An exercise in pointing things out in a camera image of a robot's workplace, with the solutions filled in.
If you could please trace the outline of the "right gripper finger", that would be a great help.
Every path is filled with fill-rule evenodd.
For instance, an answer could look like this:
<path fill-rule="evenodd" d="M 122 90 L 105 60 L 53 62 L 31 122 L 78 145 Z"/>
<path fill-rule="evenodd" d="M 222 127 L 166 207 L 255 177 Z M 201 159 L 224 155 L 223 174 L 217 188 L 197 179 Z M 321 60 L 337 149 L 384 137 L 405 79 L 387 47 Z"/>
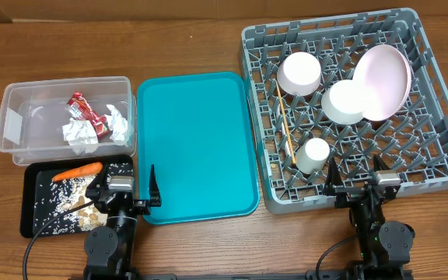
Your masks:
<path fill-rule="evenodd" d="M 382 160 L 382 158 L 375 154 L 373 155 L 373 171 L 387 171 L 390 167 Z"/>
<path fill-rule="evenodd" d="M 336 194 L 335 188 L 342 186 L 342 179 L 338 169 L 338 165 L 331 157 L 328 162 L 327 179 L 324 184 L 323 194 Z"/>

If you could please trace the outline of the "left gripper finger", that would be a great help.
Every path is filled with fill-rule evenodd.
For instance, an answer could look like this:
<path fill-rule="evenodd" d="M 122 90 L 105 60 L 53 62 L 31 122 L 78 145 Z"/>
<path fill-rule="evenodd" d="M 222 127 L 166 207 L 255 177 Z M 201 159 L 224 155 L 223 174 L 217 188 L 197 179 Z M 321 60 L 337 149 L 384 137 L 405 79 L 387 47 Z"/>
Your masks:
<path fill-rule="evenodd" d="M 149 174 L 149 205 L 160 206 L 162 204 L 159 187 L 156 182 L 155 166 L 152 164 Z"/>
<path fill-rule="evenodd" d="M 88 185 L 87 191 L 95 191 L 97 188 L 101 188 L 106 182 L 107 172 L 105 170 L 100 171 Z"/>

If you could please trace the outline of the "orange carrot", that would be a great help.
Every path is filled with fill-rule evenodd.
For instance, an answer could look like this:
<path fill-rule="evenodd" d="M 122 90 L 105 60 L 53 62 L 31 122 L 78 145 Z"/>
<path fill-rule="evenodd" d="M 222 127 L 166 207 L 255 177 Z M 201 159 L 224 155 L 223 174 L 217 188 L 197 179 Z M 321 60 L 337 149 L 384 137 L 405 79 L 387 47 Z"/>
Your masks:
<path fill-rule="evenodd" d="M 103 169 L 101 162 L 90 163 L 85 166 L 67 170 L 52 177 L 52 181 L 68 180 L 77 177 L 86 177 L 98 174 Z"/>

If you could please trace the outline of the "white plastic cup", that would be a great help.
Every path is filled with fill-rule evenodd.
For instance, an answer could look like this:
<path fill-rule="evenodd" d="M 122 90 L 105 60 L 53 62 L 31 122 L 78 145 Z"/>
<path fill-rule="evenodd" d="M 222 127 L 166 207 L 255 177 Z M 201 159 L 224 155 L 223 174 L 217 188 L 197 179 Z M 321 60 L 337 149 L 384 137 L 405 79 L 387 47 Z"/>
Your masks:
<path fill-rule="evenodd" d="M 322 138 L 312 138 L 297 150 L 296 166 L 301 172 L 311 174 L 324 168 L 329 155 L 328 143 Z"/>

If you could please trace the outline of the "white napkin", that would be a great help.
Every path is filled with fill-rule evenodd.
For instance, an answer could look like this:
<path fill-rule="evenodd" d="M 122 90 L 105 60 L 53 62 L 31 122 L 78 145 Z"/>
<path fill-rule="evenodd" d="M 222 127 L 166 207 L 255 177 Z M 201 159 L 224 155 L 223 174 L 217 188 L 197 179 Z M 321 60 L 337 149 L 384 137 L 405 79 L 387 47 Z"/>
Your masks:
<path fill-rule="evenodd" d="M 98 137 L 89 121 L 71 118 L 62 126 L 63 139 L 72 147 L 76 155 L 93 153 L 98 148 Z"/>
<path fill-rule="evenodd" d="M 128 140 L 128 120 L 112 104 L 107 104 L 110 114 L 106 115 L 107 127 L 112 132 L 110 139 L 117 143 L 125 143 Z"/>

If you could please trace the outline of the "wooden chopstick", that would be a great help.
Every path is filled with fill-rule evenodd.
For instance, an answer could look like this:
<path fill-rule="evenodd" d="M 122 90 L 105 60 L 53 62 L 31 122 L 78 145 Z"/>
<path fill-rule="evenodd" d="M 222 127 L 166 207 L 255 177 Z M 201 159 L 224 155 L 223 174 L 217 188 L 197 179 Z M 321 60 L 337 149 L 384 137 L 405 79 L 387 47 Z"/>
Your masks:
<path fill-rule="evenodd" d="M 292 164 L 296 165 L 296 156 L 295 156 L 295 151 L 294 151 L 293 145 L 292 145 L 291 135 L 290 135 L 290 132 L 289 132 L 287 114 L 285 113 L 285 108 L 284 108 L 284 103 L 283 103 L 283 99 L 282 99 L 282 94 L 281 94 L 280 86 L 279 86 L 277 80 L 275 80 L 275 88 L 276 88 L 276 93 L 277 93 L 278 99 L 279 99 L 280 111 L 281 111 L 282 117 L 283 117 L 283 128 L 285 130 L 285 135 L 286 135 L 287 142 L 288 142 L 288 148 L 289 148 L 290 156 L 292 157 Z"/>

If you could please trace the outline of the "small white plate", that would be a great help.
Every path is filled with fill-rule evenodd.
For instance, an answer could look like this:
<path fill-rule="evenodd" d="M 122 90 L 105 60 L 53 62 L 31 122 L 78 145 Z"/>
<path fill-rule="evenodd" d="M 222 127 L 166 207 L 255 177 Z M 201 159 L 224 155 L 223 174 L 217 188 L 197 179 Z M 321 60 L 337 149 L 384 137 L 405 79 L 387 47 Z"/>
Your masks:
<path fill-rule="evenodd" d="M 355 124 L 363 119 L 373 98 L 360 82 L 351 79 L 337 81 L 323 95 L 321 106 L 326 117 L 343 125 Z"/>

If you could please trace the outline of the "red snack wrapper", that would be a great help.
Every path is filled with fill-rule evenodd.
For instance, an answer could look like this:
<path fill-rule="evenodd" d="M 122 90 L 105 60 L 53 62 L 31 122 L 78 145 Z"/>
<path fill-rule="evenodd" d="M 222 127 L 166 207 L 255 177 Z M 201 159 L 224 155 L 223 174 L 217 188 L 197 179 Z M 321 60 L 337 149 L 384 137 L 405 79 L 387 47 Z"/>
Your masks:
<path fill-rule="evenodd" d="M 74 92 L 67 105 L 67 111 L 72 118 L 79 121 L 89 121 L 98 138 L 102 138 L 110 131 L 107 127 L 106 116 L 99 115 L 80 92 Z"/>

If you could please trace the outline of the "large white plate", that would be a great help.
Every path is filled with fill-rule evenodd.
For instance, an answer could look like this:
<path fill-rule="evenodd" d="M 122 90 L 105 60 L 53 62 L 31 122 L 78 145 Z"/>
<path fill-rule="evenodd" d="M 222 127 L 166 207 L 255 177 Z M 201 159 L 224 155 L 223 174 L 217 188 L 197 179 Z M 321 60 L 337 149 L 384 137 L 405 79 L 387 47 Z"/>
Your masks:
<path fill-rule="evenodd" d="M 369 121 L 383 121 L 397 113 L 408 98 L 411 68 L 397 48 L 376 45 L 361 57 L 352 80 L 365 94 L 363 117 Z"/>

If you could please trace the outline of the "bowl with nuts and crumbs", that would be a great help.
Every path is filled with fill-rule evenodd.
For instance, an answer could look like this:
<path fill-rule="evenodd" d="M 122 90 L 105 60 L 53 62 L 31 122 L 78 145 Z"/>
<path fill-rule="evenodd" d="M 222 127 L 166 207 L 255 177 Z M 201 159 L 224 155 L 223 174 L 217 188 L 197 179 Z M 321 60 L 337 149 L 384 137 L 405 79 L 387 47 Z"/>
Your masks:
<path fill-rule="evenodd" d="M 279 66 L 277 79 L 279 86 L 286 93 L 294 96 L 308 96 L 320 85 L 320 62 L 312 54 L 293 53 Z"/>

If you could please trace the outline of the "white plastic fork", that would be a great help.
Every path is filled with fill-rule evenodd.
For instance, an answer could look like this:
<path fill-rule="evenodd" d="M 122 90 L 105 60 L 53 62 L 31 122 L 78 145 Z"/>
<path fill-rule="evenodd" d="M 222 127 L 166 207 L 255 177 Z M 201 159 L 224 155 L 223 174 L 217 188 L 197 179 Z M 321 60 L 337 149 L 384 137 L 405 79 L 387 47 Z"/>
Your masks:
<path fill-rule="evenodd" d="M 277 107 L 276 112 L 279 115 L 279 117 L 281 117 L 281 120 L 280 120 L 281 132 L 282 132 L 283 136 L 285 137 L 285 143 L 284 143 L 285 154 L 287 156 L 291 156 L 292 155 L 291 147 L 290 147 L 290 144 L 289 144 L 288 136 L 286 134 L 285 124 L 284 124 L 284 117 L 282 115 L 282 111 L 281 111 L 281 107 L 280 106 Z"/>

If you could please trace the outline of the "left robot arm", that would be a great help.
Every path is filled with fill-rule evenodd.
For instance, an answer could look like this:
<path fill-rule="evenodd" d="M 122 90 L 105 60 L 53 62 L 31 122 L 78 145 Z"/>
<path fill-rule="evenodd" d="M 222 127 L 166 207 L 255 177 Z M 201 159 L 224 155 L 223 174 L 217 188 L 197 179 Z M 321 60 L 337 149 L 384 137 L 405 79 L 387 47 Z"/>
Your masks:
<path fill-rule="evenodd" d="M 83 278 L 141 278 L 138 270 L 131 266 L 131 258 L 138 217 L 148 215 L 152 207 L 162 204 L 155 169 L 150 170 L 148 199 L 136 199 L 134 186 L 133 176 L 107 179 L 107 167 L 104 166 L 86 188 L 86 197 L 99 212 L 107 215 L 107 221 L 92 229 L 86 237 L 87 262 Z"/>

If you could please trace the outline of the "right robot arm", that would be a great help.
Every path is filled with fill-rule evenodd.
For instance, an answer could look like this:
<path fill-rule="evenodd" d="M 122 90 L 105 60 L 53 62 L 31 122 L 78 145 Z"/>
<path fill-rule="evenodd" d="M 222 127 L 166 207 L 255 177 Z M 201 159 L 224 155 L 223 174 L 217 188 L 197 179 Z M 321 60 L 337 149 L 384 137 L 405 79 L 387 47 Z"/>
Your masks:
<path fill-rule="evenodd" d="M 410 262 L 415 231 L 408 224 L 387 221 L 383 205 L 394 200 L 401 187 L 399 175 L 378 155 L 373 157 L 373 175 L 362 187 L 344 187 L 338 165 L 333 158 L 328 164 L 324 194 L 335 197 L 335 208 L 347 208 L 349 220 L 355 228 L 350 236 L 326 250 L 319 258 L 315 277 L 323 279 L 412 279 L 412 272 L 404 270 Z M 360 261 L 349 261 L 344 269 L 321 271 L 324 258 L 334 249 L 353 240 L 359 242 Z"/>

